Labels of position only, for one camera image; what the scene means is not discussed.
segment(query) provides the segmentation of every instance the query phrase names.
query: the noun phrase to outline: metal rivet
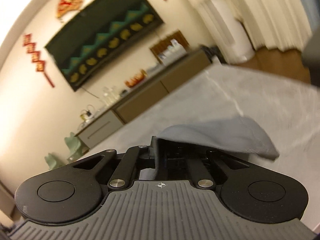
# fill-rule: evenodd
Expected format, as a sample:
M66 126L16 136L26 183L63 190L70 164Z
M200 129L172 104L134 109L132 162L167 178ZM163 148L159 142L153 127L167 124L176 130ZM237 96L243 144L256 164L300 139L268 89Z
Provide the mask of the metal rivet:
M112 187L122 187L125 185L125 181L122 179L114 179L114 180L110 181L110 185Z
M200 187L212 187L213 186L213 182L209 179L202 179L198 182L198 185Z

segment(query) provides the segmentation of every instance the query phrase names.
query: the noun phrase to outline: drawer handle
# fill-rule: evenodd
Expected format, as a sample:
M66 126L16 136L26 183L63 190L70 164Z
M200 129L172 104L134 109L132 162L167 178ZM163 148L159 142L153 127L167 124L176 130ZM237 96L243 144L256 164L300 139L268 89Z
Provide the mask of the drawer handle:
M88 136L88 140L94 136L97 132L99 132L102 128L104 128L105 126L107 126L108 124L110 124L110 121L108 121L106 124L102 125L98 130L96 130L93 134Z

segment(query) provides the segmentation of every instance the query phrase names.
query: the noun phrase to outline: wall-mounted tv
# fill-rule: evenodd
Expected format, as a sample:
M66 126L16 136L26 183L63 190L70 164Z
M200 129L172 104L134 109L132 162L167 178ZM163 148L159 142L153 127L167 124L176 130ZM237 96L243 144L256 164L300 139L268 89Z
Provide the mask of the wall-mounted tv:
M74 91L163 23L147 0L95 0L45 46Z

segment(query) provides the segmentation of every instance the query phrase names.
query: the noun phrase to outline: gray ribbed plate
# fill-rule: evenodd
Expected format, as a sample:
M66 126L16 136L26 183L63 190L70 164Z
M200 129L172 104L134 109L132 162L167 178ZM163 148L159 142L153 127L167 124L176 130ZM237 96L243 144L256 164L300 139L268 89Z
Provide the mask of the gray ribbed plate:
M311 240L315 234L298 219L276 224L245 220L227 210L210 190L189 181L136 181L112 192L92 216L68 226L26 222L13 240Z

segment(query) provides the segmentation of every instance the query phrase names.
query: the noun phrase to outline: brown drawer front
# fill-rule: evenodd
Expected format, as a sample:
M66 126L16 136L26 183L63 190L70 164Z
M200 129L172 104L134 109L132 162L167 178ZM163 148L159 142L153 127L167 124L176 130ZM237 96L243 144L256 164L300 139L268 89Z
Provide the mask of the brown drawer front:
M148 108L153 106L168 95L167 90L161 82L157 82L146 90L141 91L129 101L116 109L117 114L125 121L130 122Z
M206 54L200 50L180 62L174 70L161 79L161 82L170 93L210 64Z
M118 117L109 111L81 132L78 137L92 149L123 126Z

